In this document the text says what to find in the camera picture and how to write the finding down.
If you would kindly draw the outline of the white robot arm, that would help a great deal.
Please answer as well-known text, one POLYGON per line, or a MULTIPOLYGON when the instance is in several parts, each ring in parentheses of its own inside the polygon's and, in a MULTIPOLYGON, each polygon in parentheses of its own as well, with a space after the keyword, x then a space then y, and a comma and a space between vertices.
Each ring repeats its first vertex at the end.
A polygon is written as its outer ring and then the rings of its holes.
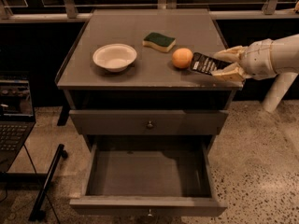
POLYGON ((271 113, 299 75, 299 35, 232 47, 215 53, 214 57, 229 63, 227 67, 211 72, 217 79, 244 81, 274 77, 275 81, 262 101, 263 109, 271 113))

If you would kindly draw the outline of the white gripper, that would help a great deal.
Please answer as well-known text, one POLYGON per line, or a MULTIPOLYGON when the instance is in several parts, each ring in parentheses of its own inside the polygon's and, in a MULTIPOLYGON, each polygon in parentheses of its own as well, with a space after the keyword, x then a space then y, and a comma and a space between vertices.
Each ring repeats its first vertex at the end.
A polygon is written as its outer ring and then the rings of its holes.
POLYGON ((250 77, 256 80, 275 77, 277 73, 271 63, 272 43, 271 39, 265 39, 248 47, 235 46, 216 52, 213 55, 215 59, 232 64, 212 71, 212 76, 222 81, 234 82, 243 82, 250 77))

